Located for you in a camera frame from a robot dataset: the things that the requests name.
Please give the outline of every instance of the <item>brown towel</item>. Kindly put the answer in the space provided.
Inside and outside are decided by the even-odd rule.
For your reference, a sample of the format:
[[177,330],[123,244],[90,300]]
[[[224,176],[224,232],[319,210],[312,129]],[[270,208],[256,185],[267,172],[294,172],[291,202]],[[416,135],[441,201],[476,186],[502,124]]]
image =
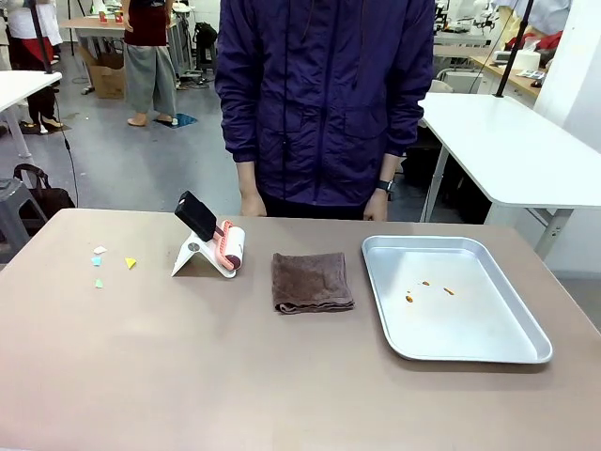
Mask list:
[[278,312],[340,312],[354,306],[344,254],[273,255],[273,305]]

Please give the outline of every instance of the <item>gray floor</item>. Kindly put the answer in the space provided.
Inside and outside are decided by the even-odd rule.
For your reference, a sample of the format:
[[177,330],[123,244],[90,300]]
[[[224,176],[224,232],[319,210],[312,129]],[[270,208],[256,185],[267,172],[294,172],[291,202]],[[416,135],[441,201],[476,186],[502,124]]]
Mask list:
[[[220,214],[239,211],[236,168],[224,149],[219,99],[212,86],[177,93],[178,110],[198,123],[170,130],[151,123],[144,129],[126,124],[130,111],[123,101],[103,101],[82,96],[84,69],[63,50],[63,72],[58,101],[61,119],[71,127],[69,139],[80,207],[111,210],[173,211],[179,195],[190,190]],[[75,198],[69,156],[60,133],[27,136],[36,164],[54,186],[66,188]],[[9,136],[0,139],[0,178],[12,176],[20,163]],[[397,193],[390,204],[392,221],[419,221],[424,192],[397,177]],[[433,221],[461,222],[454,210],[438,204]],[[601,328],[601,281],[562,280],[563,285]]]

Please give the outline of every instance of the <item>phone stand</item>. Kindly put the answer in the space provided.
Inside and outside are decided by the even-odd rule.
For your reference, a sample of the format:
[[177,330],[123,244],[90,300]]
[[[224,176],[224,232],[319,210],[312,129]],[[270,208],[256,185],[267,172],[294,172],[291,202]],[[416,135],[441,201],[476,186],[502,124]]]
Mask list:
[[222,274],[223,277],[231,279],[236,275],[236,271],[227,270],[217,261],[217,258],[215,257],[216,247],[217,243],[214,240],[204,242],[198,238],[198,235],[192,232],[179,249],[176,266],[174,266],[171,276],[173,277],[176,275],[194,254],[200,253]]

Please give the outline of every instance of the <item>metal tray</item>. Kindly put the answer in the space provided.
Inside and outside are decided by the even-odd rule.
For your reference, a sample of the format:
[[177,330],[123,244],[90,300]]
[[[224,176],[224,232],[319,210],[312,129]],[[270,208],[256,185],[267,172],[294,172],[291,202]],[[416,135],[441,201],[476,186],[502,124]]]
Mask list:
[[551,359],[545,332],[480,242],[375,236],[362,250],[384,334],[403,357],[506,364]]

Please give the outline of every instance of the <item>hand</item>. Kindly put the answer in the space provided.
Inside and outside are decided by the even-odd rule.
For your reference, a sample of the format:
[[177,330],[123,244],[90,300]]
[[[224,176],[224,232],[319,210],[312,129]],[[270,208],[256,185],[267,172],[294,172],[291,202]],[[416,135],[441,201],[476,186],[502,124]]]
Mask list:
[[375,190],[363,212],[364,221],[386,221],[388,218],[388,193]]
[[242,195],[242,208],[240,211],[242,216],[265,217],[265,203],[259,193]]
[[133,28],[130,25],[130,14],[128,14],[127,12],[123,14],[123,24],[125,25],[126,31],[133,33]]

